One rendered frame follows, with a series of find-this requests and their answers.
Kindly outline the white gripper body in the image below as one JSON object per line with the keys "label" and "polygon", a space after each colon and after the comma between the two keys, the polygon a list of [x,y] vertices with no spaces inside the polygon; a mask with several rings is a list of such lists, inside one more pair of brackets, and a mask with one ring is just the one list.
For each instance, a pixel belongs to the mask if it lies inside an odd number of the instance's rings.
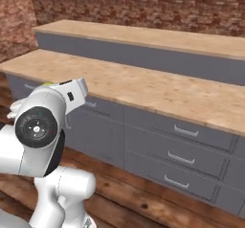
{"label": "white gripper body", "polygon": [[14,102],[10,107],[11,112],[7,115],[7,118],[15,120],[16,118],[20,117],[25,112],[25,101],[25,99],[21,99]]}

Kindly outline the small grey drawer front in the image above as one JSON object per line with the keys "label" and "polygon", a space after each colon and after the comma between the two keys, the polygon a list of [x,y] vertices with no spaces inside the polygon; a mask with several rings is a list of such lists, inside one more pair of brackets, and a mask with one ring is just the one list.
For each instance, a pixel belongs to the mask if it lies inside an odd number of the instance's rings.
{"label": "small grey drawer front", "polygon": [[10,86],[12,96],[17,100],[26,98],[33,92],[33,90],[28,89],[24,86],[25,83],[32,86],[41,85],[41,82],[39,81],[27,80],[25,78],[21,78],[10,74],[7,74],[6,77]]}
{"label": "small grey drawer front", "polygon": [[85,102],[96,103],[97,107],[83,105],[75,110],[76,115],[85,114],[102,117],[116,122],[123,122],[123,107],[118,103],[89,96]]}

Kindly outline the grey cupboard door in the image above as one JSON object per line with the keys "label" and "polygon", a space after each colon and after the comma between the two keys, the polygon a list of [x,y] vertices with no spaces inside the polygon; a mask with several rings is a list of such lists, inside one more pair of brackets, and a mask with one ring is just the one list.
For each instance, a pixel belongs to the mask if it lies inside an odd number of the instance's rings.
{"label": "grey cupboard door", "polygon": [[227,212],[245,218],[245,137],[239,137],[224,176],[220,206]]}
{"label": "grey cupboard door", "polygon": [[65,126],[66,146],[84,154],[123,168],[123,124],[75,111]]}

